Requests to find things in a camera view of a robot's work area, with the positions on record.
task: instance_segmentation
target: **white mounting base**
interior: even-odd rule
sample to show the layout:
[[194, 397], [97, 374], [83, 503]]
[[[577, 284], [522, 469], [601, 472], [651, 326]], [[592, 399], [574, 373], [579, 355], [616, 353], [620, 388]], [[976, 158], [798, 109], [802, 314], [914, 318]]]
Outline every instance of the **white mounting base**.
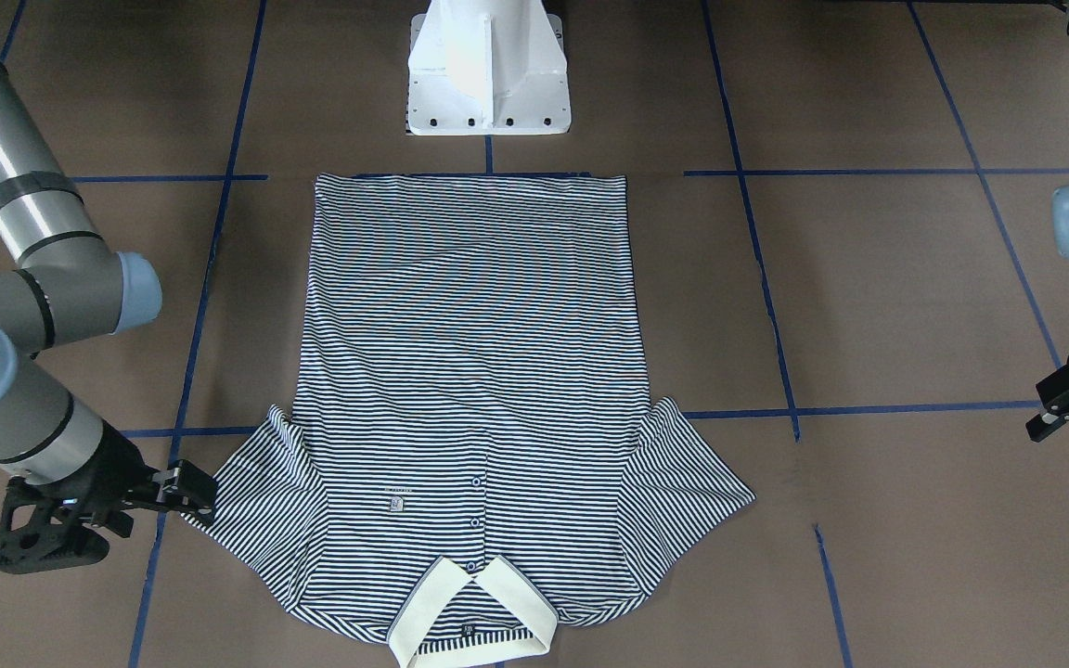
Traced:
[[540, 0], [432, 0], [412, 19], [407, 130], [559, 135], [572, 126], [563, 21]]

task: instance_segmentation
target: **robotic arm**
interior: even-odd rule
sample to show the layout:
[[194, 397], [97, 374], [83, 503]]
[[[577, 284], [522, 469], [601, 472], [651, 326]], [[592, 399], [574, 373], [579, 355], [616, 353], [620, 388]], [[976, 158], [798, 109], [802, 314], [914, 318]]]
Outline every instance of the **robotic arm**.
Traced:
[[[141, 255], [110, 252], [1, 62], [0, 236], [17, 264], [0, 274], [0, 468], [12, 473], [0, 571], [100, 561], [109, 545], [84, 524], [127, 538], [135, 508], [207, 524], [211, 477], [186, 461], [145, 466], [135, 445], [33, 361], [62, 343], [144, 325], [161, 292]], [[30, 521], [13, 528], [25, 508]]]

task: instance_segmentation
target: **white collar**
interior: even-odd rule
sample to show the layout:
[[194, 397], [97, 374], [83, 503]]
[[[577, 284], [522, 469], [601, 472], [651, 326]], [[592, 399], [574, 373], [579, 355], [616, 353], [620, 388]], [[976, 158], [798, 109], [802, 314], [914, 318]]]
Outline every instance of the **white collar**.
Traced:
[[[471, 580], [516, 617], [533, 637], [419, 655], [419, 646], [428, 631], [453, 596]], [[506, 558], [493, 559], [477, 575], [470, 575], [450, 559], [439, 558], [403, 604], [386, 642], [394, 652], [399, 668], [464, 668], [546, 654], [557, 624], [555, 608]]]

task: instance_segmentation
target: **striped shirt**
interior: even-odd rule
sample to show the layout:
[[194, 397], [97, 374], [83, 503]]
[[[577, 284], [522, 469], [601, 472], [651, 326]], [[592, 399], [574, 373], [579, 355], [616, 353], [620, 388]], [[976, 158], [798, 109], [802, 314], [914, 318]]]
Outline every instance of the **striped shirt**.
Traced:
[[208, 535], [403, 667], [631, 611], [754, 495], [652, 405], [624, 178], [323, 176], [299, 382]]

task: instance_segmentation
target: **short sleeve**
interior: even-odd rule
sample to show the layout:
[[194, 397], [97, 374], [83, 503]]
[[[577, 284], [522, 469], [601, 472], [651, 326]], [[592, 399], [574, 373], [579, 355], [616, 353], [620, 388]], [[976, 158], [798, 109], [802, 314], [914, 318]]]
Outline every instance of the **short sleeve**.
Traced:
[[305, 437], [278, 406], [216, 476], [212, 527], [186, 516], [266, 582], [284, 608], [298, 603], [310, 568], [308, 546], [322, 530], [323, 482]]
[[621, 477], [618, 524], [637, 586], [649, 595], [687, 549], [754, 499], [675, 402], [662, 399], [637, 429]]

